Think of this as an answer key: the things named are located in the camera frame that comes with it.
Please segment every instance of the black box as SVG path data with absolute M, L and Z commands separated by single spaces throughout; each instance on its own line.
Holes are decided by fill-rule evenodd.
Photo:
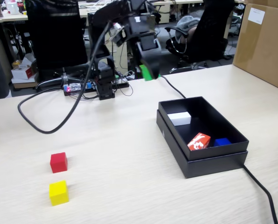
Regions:
M 168 114 L 188 112 L 191 124 L 174 126 Z M 241 168 L 249 141 L 203 97 L 159 102 L 157 124 L 186 178 Z M 207 148 L 190 151 L 187 144 L 198 134 L 211 137 Z M 215 139 L 231 144 L 213 147 Z

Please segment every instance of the red box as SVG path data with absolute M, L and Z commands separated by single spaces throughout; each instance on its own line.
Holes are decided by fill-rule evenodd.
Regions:
M 52 154 L 50 165 L 53 173 L 67 171 L 68 160 L 66 158 L 65 153 Z
M 210 137 L 208 135 L 198 133 L 193 140 L 190 141 L 188 147 L 191 151 L 206 148 L 209 145 Z

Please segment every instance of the office chair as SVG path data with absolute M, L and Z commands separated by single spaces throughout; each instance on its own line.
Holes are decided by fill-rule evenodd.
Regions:
M 81 19 L 77 0 L 26 0 L 29 45 L 39 69 L 62 68 L 58 78 L 42 82 L 43 84 L 65 82 L 80 79 L 67 75 L 65 67 L 87 63 L 83 40 L 86 18 Z
M 169 73 L 204 69 L 198 63 L 205 60 L 217 61 L 227 59 L 224 56 L 228 40 L 224 39 L 227 18 L 235 3 L 234 0 L 204 0 L 204 13 L 199 21 L 196 31 L 189 43 L 188 33 L 176 27 L 166 27 L 170 39 L 166 41 L 166 49 L 180 57 L 177 68 Z M 175 37 L 171 37 L 170 30 L 182 33 L 186 44 L 178 44 Z

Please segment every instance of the wooden table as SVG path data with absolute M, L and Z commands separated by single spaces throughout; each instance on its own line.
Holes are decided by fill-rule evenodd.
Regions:
M 249 139 L 245 164 L 278 214 L 278 88 L 233 65 L 166 77 L 186 97 L 203 96 Z M 81 101 L 51 135 L 18 113 L 26 96 L 0 100 L 0 224 L 272 223 L 266 194 L 244 170 L 184 179 L 156 124 L 158 102 L 181 96 L 162 78 L 130 84 L 130 97 L 118 90 L 114 99 Z M 22 110 L 50 130 L 74 101 L 50 92 Z M 50 155 L 60 152 L 69 169 L 52 174 Z M 69 202 L 52 207 L 49 184 L 61 180 Z

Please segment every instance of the label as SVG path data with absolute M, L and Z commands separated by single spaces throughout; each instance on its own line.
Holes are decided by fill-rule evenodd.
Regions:
M 135 21 L 136 21 L 136 22 L 141 22 L 140 16 L 136 16 L 136 17 L 135 17 Z
M 248 20 L 261 25 L 262 21 L 264 20 L 264 14 L 265 14 L 265 11 L 251 8 Z

